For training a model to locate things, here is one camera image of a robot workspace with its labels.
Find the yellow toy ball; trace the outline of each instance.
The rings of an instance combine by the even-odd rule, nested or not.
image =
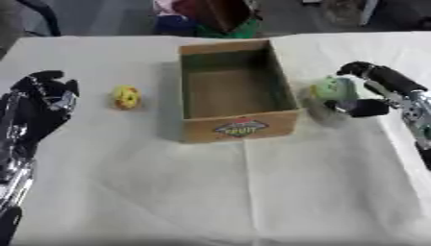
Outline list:
[[[113,98],[115,106],[124,111],[140,104],[140,93],[133,86],[117,86],[114,89]]]

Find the cardboard box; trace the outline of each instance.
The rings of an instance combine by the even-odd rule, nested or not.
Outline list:
[[[197,0],[195,19],[216,31],[230,33],[251,17],[243,0]]]
[[[287,135],[298,104],[268,40],[180,48],[185,142]]]

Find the table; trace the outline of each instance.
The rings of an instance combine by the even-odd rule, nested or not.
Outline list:
[[[295,93],[352,61],[389,65],[431,87],[431,34],[271,40]],[[179,143],[177,49],[208,41],[59,37],[15,45],[0,62],[3,91],[45,69],[63,70],[82,90],[72,120],[40,145],[16,243],[429,242],[430,176],[396,112],[328,128],[304,111],[293,135]],[[109,107],[118,84],[142,91],[142,110]]]

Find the green toy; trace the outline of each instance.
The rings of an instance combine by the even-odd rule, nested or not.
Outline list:
[[[356,86],[350,79],[328,76],[311,86],[312,95],[321,101],[357,100]]]

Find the robotic arm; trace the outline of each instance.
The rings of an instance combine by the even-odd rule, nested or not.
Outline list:
[[[431,170],[431,94],[427,93],[428,89],[387,66],[362,61],[344,65],[337,74],[350,74],[366,80],[367,89],[383,96],[383,100],[373,100],[374,106],[378,101],[388,108],[402,110],[402,120],[416,139],[418,151]],[[357,104],[354,108],[357,110],[361,106]]]
[[[76,81],[56,81],[61,71],[31,74],[0,99],[0,245],[9,245],[32,186],[38,143],[70,119]]]

